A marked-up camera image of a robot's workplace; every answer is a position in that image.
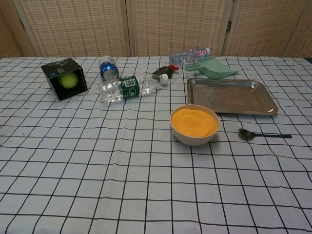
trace green dustpan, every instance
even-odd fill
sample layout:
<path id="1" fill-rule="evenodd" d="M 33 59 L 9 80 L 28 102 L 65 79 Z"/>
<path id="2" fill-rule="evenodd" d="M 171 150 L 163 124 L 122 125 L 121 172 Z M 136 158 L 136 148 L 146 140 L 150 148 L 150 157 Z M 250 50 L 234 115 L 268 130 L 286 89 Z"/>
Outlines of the green dustpan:
<path id="1" fill-rule="evenodd" d="M 185 66 L 185 71 L 200 71 L 210 79 L 220 79 L 232 74 L 237 74 L 238 71 L 233 71 L 215 59 L 214 56 L 197 58 L 197 64 Z"/>

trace white bottle cap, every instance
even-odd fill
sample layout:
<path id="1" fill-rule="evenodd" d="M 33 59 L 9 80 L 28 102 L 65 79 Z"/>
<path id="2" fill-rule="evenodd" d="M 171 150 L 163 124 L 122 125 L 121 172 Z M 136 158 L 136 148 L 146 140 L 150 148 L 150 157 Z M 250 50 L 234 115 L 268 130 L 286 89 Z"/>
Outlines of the white bottle cap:
<path id="1" fill-rule="evenodd" d="M 102 63 L 109 61 L 109 56 L 102 56 L 98 59 L 98 66 L 100 67 Z"/>
<path id="2" fill-rule="evenodd" d="M 160 83 L 161 84 L 168 84 L 169 83 L 169 77 L 168 77 L 167 74 L 161 74 L 159 76 L 159 78 L 160 78 Z"/>
<path id="3" fill-rule="evenodd" d="M 206 55 L 206 56 L 207 56 L 207 57 L 210 56 L 210 53 L 211 53 L 210 49 L 209 49 L 209 48 L 206 48 L 206 51 L 207 51 L 207 55 Z"/>

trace spoon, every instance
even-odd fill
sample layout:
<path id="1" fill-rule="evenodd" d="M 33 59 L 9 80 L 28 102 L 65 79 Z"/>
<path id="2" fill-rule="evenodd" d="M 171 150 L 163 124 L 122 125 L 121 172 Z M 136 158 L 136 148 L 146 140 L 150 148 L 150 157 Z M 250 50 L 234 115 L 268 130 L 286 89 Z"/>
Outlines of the spoon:
<path id="1" fill-rule="evenodd" d="M 277 137 L 277 138 L 292 138 L 292 135 L 283 135 L 283 134 L 261 134 L 261 133 L 252 133 L 248 130 L 242 129 L 240 128 L 238 130 L 238 134 L 240 137 L 244 138 L 244 139 L 252 139 L 254 137 Z"/>

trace green bottle label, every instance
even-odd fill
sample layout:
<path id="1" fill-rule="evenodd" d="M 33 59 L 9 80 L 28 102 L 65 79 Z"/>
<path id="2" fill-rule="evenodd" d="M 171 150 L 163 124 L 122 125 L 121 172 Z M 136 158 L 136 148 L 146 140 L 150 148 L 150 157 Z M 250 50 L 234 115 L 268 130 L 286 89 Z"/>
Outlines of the green bottle label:
<path id="1" fill-rule="evenodd" d="M 138 96 L 140 93 L 140 87 L 136 76 L 123 77 L 119 79 L 121 81 L 120 86 L 122 89 L 123 98 L 131 98 Z"/>

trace pink bottle label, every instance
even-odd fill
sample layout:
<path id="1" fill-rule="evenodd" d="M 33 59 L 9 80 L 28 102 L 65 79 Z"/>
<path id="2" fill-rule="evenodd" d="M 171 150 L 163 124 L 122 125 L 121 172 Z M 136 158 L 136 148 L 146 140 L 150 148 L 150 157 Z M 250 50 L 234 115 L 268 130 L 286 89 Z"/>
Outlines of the pink bottle label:
<path id="1" fill-rule="evenodd" d="M 197 52 L 194 53 L 194 57 L 195 58 L 205 57 L 206 53 L 207 53 L 206 50 L 197 51 Z"/>

